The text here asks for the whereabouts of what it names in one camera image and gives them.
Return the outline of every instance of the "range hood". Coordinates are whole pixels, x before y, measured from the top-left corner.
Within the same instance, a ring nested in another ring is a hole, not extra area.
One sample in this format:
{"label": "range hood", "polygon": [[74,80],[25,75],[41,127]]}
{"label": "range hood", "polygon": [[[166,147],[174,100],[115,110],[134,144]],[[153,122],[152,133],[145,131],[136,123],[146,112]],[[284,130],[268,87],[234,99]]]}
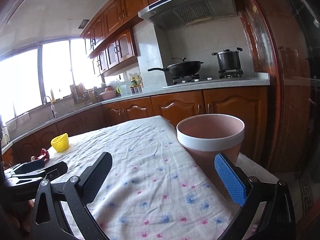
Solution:
{"label": "range hood", "polygon": [[234,0],[160,0],[138,15],[164,30],[172,30],[200,19],[237,13]]}

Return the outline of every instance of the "red object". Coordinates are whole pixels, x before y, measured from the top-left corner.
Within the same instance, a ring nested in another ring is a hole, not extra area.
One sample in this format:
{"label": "red object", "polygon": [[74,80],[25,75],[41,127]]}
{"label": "red object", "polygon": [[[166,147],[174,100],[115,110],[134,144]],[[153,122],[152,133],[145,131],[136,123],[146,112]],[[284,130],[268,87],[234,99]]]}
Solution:
{"label": "red object", "polygon": [[42,149],[40,152],[40,156],[39,157],[32,156],[31,161],[43,159],[45,162],[47,162],[49,158],[50,158],[49,152],[46,149]]}

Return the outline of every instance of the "countertop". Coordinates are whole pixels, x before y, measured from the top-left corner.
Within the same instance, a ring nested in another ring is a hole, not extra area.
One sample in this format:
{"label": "countertop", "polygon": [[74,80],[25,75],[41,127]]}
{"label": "countertop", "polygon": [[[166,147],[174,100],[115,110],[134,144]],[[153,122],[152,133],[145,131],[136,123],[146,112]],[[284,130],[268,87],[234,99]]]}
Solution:
{"label": "countertop", "polygon": [[167,94],[167,93],[176,93],[176,92],[183,92],[183,91],[192,91],[192,90],[202,90],[202,89],[213,89],[213,88],[224,88],[224,87],[242,87],[242,86],[268,86],[270,85],[270,78],[269,74],[267,73],[256,73],[255,77],[250,77],[248,79],[240,79],[240,80],[215,80],[214,82],[208,82],[208,83],[191,83],[188,85],[183,86],[174,86],[170,88],[162,88],[162,89],[154,89],[153,91],[146,92],[143,91],[142,93],[138,94],[132,94],[128,96],[123,97],[116,97],[109,100],[105,100],[96,104],[91,104],[89,106],[85,106],[79,110],[76,110],[74,112],[65,114],[63,116],[60,116],[58,118],[52,119],[43,125],[32,129],[31,131],[28,131],[19,137],[13,139],[10,141],[6,146],[4,146],[1,151],[2,154],[4,154],[14,143],[22,140],[23,138],[51,125],[58,121],[61,121],[65,118],[68,118],[70,116],[73,116],[75,114],[79,114],[83,111],[89,110],[93,107],[109,104],[113,102],[119,102],[123,100],[129,100],[129,99],[135,99],[135,98],[142,98],[142,97],[149,97],[149,96],[155,96],[155,95],[161,95],[161,94]]}

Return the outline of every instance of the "blue gripper pad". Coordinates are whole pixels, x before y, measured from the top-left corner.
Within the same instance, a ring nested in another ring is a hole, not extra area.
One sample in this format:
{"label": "blue gripper pad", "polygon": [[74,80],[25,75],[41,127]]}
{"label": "blue gripper pad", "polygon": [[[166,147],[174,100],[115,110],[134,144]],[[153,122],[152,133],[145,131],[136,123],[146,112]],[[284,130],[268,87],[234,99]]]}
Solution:
{"label": "blue gripper pad", "polygon": [[214,167],[227,188],[233,202],[243,206],[246,200],[245,186],[221,154],[216,155],[214,158]]}

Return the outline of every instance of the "ceiling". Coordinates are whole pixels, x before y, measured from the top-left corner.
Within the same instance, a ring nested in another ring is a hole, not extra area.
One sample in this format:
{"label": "ceiling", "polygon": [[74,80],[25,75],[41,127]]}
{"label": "ceiling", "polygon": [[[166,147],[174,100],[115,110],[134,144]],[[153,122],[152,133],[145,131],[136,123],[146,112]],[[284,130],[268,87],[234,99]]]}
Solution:
{"label": "ceiling", "polygon": [[0,56],[50,39],[79,37],[108,0],[25,0],[0,32]]}

